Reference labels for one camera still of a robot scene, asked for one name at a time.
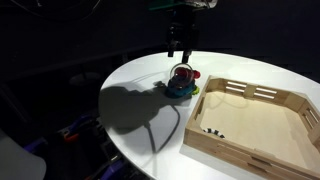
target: colorful toy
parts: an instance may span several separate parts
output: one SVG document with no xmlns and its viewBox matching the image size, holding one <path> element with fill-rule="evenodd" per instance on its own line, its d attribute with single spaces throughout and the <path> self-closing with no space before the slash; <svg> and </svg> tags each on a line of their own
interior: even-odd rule
<svg viewBox="0 0 320 180">
<path fill-rule="evenodd" d="M 186 95 L 196 95 L 200 89 L 195 85 L 195 79 L 200 78 L 200 72 L 192 70 L 185 63 L 175 65 L 171 70 L 166 95 L 170 98 L 179 98 Z"/>
</svg>

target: dark background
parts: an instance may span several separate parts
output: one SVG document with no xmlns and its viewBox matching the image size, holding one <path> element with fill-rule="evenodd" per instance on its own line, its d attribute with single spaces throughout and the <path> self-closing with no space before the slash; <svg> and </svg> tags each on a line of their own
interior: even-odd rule
<svg viewBox="0 0 320 180">
<path fill-rule="evenodd" d="M 320 82 L 319 5 L 316 0 L 219 0 L 215 8 L 197 13 L 197 50 L 257 59 Z M 60 22 L 86 11 L 79 12 L 49 14 L 58 17 L 52 21 L 0 2 L 0 82 L 31 117 L 22 122 L 1 98 L 0 127 L 21 145 L 95 111 L 103 81 L 124 59 L 166 50 L 169 13 L 148 11 L 148 0 L 101 0 L 91 16 Z M 101 78 L 70 85 L 82 71 Z"/>
</svg>

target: wooden tray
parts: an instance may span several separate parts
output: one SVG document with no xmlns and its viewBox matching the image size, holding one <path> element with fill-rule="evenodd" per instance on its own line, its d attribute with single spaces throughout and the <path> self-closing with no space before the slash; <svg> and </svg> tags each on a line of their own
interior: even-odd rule
<svg viewBox="0 0 320 180">
<path fill-rule="evenodd" d="M 303 94 L 210 76 L 184 143 L 266 178 L 320 179 L 319 120 Z"/>
</svg>

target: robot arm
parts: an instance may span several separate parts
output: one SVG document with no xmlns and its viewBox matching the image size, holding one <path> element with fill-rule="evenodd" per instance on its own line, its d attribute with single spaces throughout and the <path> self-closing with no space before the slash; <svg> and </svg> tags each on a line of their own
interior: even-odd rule
<svg viewBox="0 0 320 180">
<path fill-rule="evenodd" d="M 196 12 L 213 8 L 216 4 L 217 0 L 156 0 L 151 3 L 151 10 L 167 9 L 172 13 L 167 32 L 168 57 L 173 57 L 176 50 L 183 50 L 181 62 L 188 63 L 192 49 L 196 48 L 198 42 Z"/>
</svg>

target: white round table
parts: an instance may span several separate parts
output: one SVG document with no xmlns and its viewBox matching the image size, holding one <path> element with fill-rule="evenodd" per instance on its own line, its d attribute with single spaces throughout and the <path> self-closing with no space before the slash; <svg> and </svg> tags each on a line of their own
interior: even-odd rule
<svg viewBox="0 0 320 180">
<path fill-rule="evenodd" d="M 137 168 L 153 179 L 262 179 L 262 177 L 183 144 L 185 125 L 198 100 L 169 99 L 167 84 L 182 52 L 145 56 L 124 64 L 104 82 L 99 97 L 101 121 L 111 140 Z M 320 85 L 283 68 L 253 59 L 192 52 L 189 65 L 201 72 L 202 90 L 209 75 L 305 93 L 320 109 Z"/>
</svg>

